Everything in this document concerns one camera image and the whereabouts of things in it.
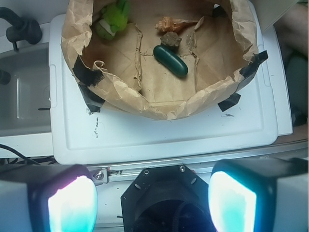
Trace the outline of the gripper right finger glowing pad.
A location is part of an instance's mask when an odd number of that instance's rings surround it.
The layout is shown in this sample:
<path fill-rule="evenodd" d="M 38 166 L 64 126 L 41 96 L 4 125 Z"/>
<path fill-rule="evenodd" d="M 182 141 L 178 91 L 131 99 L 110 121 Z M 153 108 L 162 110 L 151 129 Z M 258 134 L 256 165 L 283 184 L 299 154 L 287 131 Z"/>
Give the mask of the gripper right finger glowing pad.
<path fill-rule="evenodd" d="M 208 190 L 219 232 L 307 232 L 309 162 L 306 159 L 222 159 Z"/>

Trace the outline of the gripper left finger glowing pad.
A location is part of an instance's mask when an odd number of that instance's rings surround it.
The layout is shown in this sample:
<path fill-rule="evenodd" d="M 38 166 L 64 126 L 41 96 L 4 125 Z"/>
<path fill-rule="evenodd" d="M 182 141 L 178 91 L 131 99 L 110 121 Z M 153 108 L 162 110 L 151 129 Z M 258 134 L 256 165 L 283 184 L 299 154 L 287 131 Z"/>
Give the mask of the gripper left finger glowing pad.
<path fill-rule="evenodd" d="M 91 232 L 98 194 L 83 165 L 0 168 L 2 232 Z"/>

